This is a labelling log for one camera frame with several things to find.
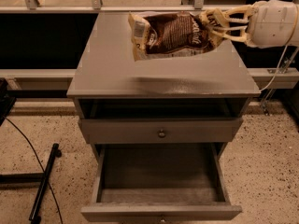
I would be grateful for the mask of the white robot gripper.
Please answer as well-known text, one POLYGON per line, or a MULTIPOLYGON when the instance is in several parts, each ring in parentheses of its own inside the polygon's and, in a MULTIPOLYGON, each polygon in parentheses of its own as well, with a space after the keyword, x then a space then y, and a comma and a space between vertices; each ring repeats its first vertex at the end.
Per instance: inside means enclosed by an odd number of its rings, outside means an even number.
POLYGON ((295 45, 295 3, 280 0, 259 1, 228 10, 212 8, 199 14, 213 35, 248 46, 265 49, 295 45), (231 23, 247 24, 229 27, 231 23))

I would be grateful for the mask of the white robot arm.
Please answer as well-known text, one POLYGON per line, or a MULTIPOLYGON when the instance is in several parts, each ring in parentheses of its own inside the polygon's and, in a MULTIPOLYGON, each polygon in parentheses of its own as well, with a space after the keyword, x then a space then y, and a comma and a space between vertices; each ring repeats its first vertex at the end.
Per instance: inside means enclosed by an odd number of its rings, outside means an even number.
POLYGON ((215 36, 267 49, 299 46, 299 5, 280 0, 258 1, 228 10, 212 8, 199 14, 215 36))

